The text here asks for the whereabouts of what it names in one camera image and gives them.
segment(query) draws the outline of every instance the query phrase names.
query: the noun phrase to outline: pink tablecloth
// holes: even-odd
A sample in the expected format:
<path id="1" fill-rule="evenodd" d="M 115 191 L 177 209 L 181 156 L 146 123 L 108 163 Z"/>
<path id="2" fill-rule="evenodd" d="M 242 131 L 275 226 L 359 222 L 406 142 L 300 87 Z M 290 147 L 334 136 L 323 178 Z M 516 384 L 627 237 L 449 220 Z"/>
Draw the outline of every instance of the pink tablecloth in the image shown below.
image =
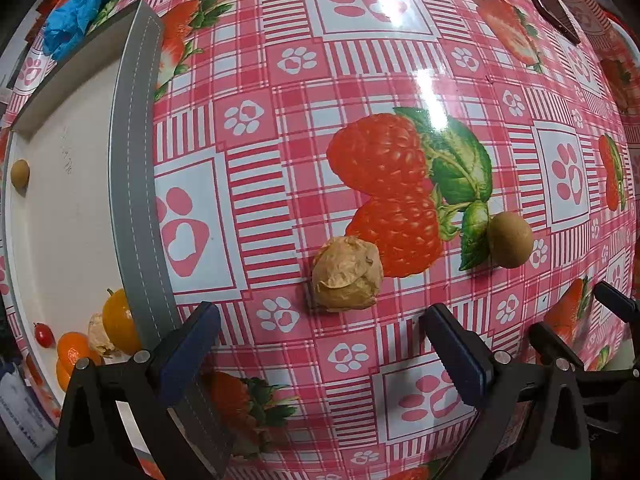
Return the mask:
<path id="1" fill-rule="evenodd" d="M 187 0 L 146 1 L 163 15 Z M 473 411 L 418 333 L 425 306 L 446 303 L 492 350 L 530 360 L 527 327 L 575 278 L 630 293 L 634 182 L 598 59 L 582 32 L 576 48 L 530 0 L 504 1 L 537 31 L 539 66 L 516 58 L 473 0 L 226 1 L 212 25 L 187 22 L 194 30 L 180 40 L 193 40 L 193 53 L 170 69 L 156 103 L 154 163 L 181 316 L 216 302 L 216 369 L 286 384 L 280 395 L 297 397 L 289 449 L 229 474 L 382 479 L 428 462 L 450 450 Z M 25 62 L 9 120 L 52 66 L 41 48 L 37 41 Z M 490 159 L 488 211 L 523 215 L 533 254 L 513 270 L 458 270 L 457 235 L 424 272 L 386 277 L 371 309 L 322 314 L 310 307 L 312 257 L 370 200 L 332 171 L 328 143 L 346 124 L 394 107 L 444 107 L 473 132 Z M 607 206 L 603 134 L 622 158 L 624 210 Z M 597 302 L 582 326 L 586 364 L 620 344 L 622 323 Z"/>

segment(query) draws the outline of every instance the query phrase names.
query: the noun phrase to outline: blue plastic bag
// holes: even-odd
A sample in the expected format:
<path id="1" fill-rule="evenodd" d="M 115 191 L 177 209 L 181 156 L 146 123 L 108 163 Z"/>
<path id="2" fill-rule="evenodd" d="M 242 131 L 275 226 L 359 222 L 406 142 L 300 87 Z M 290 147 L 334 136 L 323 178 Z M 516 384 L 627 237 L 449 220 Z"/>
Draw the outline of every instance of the blue plastic bag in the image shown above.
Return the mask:
<path id="1" fill-rule="evenodd" d="M 69 0 L 54 10 L 44 27 L 44 53 L 60 61 L 82 41 L 89 24 L 109 0 Z"/>

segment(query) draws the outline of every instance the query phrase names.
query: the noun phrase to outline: metal screw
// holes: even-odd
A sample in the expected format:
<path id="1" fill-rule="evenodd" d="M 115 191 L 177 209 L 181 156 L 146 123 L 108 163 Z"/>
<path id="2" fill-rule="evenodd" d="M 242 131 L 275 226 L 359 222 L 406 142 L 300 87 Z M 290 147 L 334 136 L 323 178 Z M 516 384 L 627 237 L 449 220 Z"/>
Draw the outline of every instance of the metal screw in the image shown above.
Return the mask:
<path id="1" fill-rule="evenodd" d="M 494 354 L 494 359 L 498 361 L 500 364 L 507 365 L 511 362 L 511 355 L 504 350 L 498 350 Z"/>
<path id="2" fill-rule="evenodd" d="M 142 364 L 149 361 L 150 357 L 151 354 L 148 352 L 148 350 L 140 350 L 133 356 L 133 360 L 139 364 Z"/>
<path id="3" fill-rule="evenodd" d="M 78 370 L 84 370 L 85 368 L 87 368 L 89 365 L 89 358 L 88 357 L 82 357 L 81 359 L 78 359 L 78 361 L 76 362 L 76 368 Z"/>
<path id="4" fill-rule="evenodd" d="M 558 359 L 556 359 L 556 366 L 564 371 L 567 371 L 570 368 L 569 361 L 567 361 L 564 357 L 559 357 Z"/>

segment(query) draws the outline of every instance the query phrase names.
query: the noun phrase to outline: crumpled blue plastic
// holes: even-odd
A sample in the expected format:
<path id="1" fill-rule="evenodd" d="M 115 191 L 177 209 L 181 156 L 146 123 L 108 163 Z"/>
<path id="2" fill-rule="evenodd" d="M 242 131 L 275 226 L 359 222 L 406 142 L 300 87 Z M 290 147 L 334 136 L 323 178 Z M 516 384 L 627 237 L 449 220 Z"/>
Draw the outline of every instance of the crumpled blue plastic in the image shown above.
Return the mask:
<path id="1" fill-rule="evenodd" d="M 69 0 L 54 10 L 44 26 L 44 53 L 55 61 L 67 56 L 108 1 Z"/>

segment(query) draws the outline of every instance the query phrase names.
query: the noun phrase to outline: brown ball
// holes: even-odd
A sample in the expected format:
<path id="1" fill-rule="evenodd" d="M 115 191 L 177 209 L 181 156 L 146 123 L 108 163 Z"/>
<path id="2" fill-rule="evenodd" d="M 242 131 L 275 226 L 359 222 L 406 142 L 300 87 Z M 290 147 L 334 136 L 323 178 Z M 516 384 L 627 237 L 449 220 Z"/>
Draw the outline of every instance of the brown ball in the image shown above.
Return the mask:
<path id="1" fill-rule="evenodd" d="M 506 269 L 521 266 L 533 251 L 533 231 L 516 213 L 503 211 L 491 218 L 486 236 L 493 261 Z"/>
<path id="2" fill-rule="evenodd" d="M 24 189 L 29 183 L 29 165 L 27 161 L 21 158 L 16 160 L 11 167 L 11 183 L 15 189 Z"/>

